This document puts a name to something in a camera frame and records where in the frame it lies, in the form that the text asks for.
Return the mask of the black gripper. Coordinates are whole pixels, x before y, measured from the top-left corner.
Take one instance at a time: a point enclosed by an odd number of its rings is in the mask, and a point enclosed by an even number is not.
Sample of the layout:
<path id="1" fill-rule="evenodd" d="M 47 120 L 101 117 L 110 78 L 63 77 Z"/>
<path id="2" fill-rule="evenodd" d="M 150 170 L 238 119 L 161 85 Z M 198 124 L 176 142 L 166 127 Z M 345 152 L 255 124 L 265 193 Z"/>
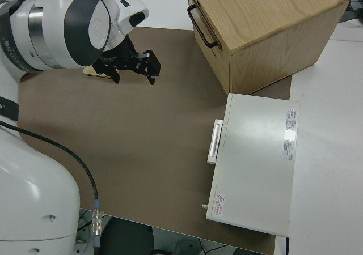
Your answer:
<path id="1" fill-rule="evenodd" d="M 153 86 L 160 74 L 161 63 L 152 50 L 138 54 L 129 36 L 119 45 L 108 51 L 104 51 L 95 63 L 94 70 L 99 75 L 110 77 L 116 84 L 120 82 L 118 70 L 137 71 L 144 75 Z"/>

